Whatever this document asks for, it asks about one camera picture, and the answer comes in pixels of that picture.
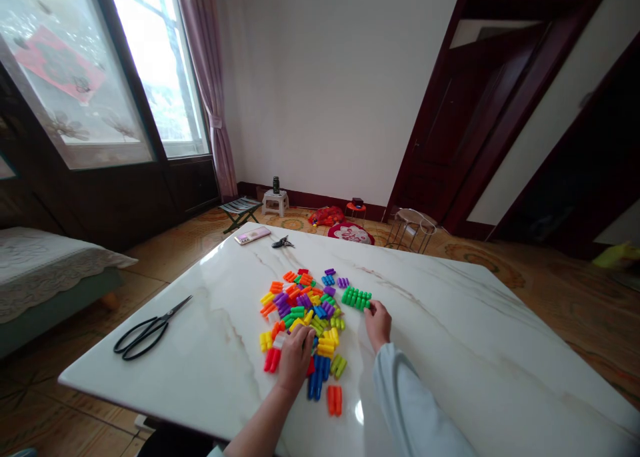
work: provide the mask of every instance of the mobile phone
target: mobile phone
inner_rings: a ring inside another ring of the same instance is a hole
[[[239,236],[234,237],[234,239],[238,242],[238,244],[244,245],[269,234],[271,234],[271,231],[268,228],[258,227],[257,229],[253,229],[251,232],[247,232],[246,234],[240,234]]]

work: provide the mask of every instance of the curtain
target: curtain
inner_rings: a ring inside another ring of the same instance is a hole
[[[220,39],[215,0],[178,0],[202,104],[207,112],[213,165],[222,201],[238,194],[231,144],[224,121]]]

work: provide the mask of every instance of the window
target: window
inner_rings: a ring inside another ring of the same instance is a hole
[[[0,57],[70,169],[152,161],[93,0],[0,0]]]
[[[167,157],[209,152],[177,0],[114,0]]]

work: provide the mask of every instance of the pile of toy blocks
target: pile of toy blocks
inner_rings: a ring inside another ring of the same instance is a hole
[[[308,269],[299,269],[297,274],[287,272],[283,280],[291,284],[285,289],[282,282],[272,282],[269,292],[260,300],[263,305],[260,313],[264,319],[273,324],[270,332],[260,334],[260,349],[266,352],[265,372],[276,372],[280,363],[282,344],[287,335],[299,325],[315,329],[313,354],[309,362],[307,377],[309,380],[307,397],[320,400],[322,383],[329,376],[339,380],[347,367],[347,361],[336,348],[340,345],[339,332],[345,330],[345,321],[340,317],[342,310],[335,301],[335,270],[327,269],[322,281],[323,289],[316,287],[316,282]],[[348,279],[339,279],[339,283],[347,283]],[[347,287],[342,302],[362,310],[368,307],[371,294],[362,293]],[[330,385],[327,390],[329,414],[342,415],[342,387]]]

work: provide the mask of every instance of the bed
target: bed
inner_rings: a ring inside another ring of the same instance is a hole
[[[136,262],[42,230],[0,230],[0,358],[96,300],[117,307],[117,269]]]

